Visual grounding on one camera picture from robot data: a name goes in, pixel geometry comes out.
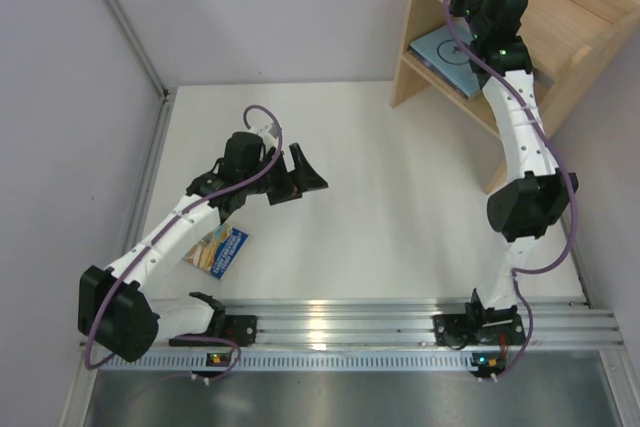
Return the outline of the light blue swan book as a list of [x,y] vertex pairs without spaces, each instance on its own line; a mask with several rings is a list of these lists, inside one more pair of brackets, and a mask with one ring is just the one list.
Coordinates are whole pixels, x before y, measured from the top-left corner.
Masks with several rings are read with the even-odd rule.
[[440,72],[457,83],[471,98],[481,92],[468,56],[460,50],[447,25],[411,41],[409,47],[413,47]]

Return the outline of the blue colourful picture book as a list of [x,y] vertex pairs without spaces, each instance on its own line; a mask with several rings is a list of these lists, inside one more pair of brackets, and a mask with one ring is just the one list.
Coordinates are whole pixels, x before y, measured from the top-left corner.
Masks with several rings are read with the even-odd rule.
[[249,235],[244,231],[223,223],[201,238],[183,260],[221,280],[248,239]]

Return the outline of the dark purple galaxy book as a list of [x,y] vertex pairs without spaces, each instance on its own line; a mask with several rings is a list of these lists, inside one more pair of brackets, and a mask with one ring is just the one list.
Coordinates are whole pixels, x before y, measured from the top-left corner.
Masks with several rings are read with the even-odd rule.
[[457,83],[450,80],[444,73],[440,72],[435,66],[433,66],[428,60],[426,60],[421,54],[419,54],[413,47],[409,47],[407,52],[415,58],[422,66],[435,74],[439,79],[445,82],[449,87],[452,87],[458,94],[462,95],[465,99],[471,97],[461,89]]

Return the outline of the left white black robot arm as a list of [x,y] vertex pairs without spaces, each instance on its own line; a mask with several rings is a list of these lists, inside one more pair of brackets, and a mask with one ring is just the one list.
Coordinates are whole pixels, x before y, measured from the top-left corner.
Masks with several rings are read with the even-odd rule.
[[213,169],[191,182],[144,240],[109,266],[91,266],[82,274],[78,329],[89,346],[99,344],[133,362],[157,341],[185,345],[191,335],[215,341],[223,326],[220,302],[200,292],[154,300],[152,291],[249,196],[264,194],[276,205],[327,188],[298,144],[290,146],[293,169],[287,169],[281,147],[268,134],[234,133]]

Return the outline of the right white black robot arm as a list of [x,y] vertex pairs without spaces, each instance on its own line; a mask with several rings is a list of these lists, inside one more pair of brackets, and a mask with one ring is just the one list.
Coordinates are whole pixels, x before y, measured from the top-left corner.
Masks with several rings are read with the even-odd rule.
[[528,0],[449,0],[448,16],[463,18],[470,59],[494,114],[506,158],[506,183],[487,200],[497,238],[484,279],[461,314],[434,319],[436,341],[469,345],[521,345],[525,340],[514,282],[532,250],[566,208],[578,179],[564,173],[547,146],[535,96],[533,64],[518,31]]

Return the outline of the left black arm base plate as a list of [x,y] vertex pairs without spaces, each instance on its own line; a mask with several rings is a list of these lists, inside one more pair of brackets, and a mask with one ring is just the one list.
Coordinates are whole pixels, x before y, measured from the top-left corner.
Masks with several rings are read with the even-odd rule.
[[169,340],[172,347],[251,346],[257,336],[257,317],[253,315],[215,314],[205,331],[183,334]]

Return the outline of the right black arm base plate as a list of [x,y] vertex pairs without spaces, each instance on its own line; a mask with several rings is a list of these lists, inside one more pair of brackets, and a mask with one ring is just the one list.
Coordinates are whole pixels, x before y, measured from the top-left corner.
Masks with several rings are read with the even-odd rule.
[[488,323],[475,325],[465,314],[440,314],[433,317],[434,333],[438,346],[453,350],[465,347],[519,346],[524,343],[525,329],[521,317],[491,319]]

